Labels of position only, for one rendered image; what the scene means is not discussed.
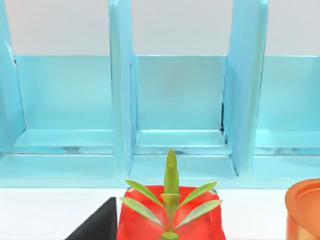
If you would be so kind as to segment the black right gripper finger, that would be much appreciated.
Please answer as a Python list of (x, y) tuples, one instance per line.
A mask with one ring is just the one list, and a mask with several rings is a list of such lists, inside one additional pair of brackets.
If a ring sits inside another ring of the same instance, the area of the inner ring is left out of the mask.
[(65, 240), (116, 240), (117, 203), (110, 197)]

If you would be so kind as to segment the red plant pot with plant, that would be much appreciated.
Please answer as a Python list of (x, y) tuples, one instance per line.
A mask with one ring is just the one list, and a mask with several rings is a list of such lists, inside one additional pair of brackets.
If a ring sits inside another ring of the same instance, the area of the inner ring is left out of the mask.
[(126, 183), (116, 240), (226, 240), (216, 183), (181, 186), (172, 149), (166, 156), (162, 185)]

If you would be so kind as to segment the light blue rack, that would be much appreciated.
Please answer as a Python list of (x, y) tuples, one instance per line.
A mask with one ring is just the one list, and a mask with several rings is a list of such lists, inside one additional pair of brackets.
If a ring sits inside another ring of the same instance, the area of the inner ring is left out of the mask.
[(320, 178), (320, 0), (0, 0), (0, 187)]

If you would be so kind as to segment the orange cup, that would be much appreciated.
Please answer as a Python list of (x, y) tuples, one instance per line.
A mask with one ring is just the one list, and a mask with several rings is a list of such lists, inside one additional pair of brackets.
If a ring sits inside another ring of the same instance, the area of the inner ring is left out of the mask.
[(299, 181), (285, 194), (286, 240), (320, 240), (320, 178)]

